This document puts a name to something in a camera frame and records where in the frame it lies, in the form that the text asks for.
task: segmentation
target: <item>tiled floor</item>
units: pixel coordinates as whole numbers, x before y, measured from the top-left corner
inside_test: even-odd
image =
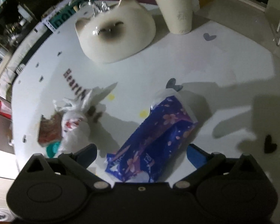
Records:
[[[270,24],[264,12],[237,0],[214,0],[196,14],[233,29],[280,58],[278,24]]]

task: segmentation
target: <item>metal cup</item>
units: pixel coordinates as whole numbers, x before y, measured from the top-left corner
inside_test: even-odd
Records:
[[[169,31],[187,34],[192,30],[192,0],[155,0],[162,12]]]

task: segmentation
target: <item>white ceramic cat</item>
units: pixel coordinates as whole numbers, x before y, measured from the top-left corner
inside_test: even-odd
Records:
[[[155,22],[136,0],[120,0],[109,11],[78,19],[76,32],[88,58],[111,63],[148,46],[155,36]]]

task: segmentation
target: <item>yellow spot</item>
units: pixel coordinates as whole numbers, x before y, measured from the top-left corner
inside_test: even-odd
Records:
[[[112,101],[112,100],[115,99],[115,96],[114,96],[114,94],[110,93],[110,94],[107,96],[107,98],[108,98],[109,101]]]
[[[139,114],[140,118],[146,119],[149,116],[148,110],[142,110]]]

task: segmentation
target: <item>tabletop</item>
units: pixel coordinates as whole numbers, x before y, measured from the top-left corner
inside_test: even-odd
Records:
[[[86,6],[30,59],[13,87],[13,140],[20,169],[32,154],[45,154],[37,143],[41,115],[54,113],[53,100],[75,98],[76,88],[64,77],[68,70],[82,89],[114,88],[99,105],[104,113],[91,125],[90,136],[99,150],[90,167],[111,184],[114,179],[105,173],[106,153],[123,145],[148,116],[156,92],[176,78],[199,121],[188,143],[227,157],[253,154],[277,189],[273,219],[280,220],[280,59],[243,35],[196,16],[192,32],[171,34],[158,7],[145,7],[155,19],[156,37],[129,58],[95,64],[84,55],[75,22],[90,16]],[[278,145],[272,154],[263,152],[267,134]],[[161,180],[172,185],[195,170],[185,156],[186,146],[166,166]]]

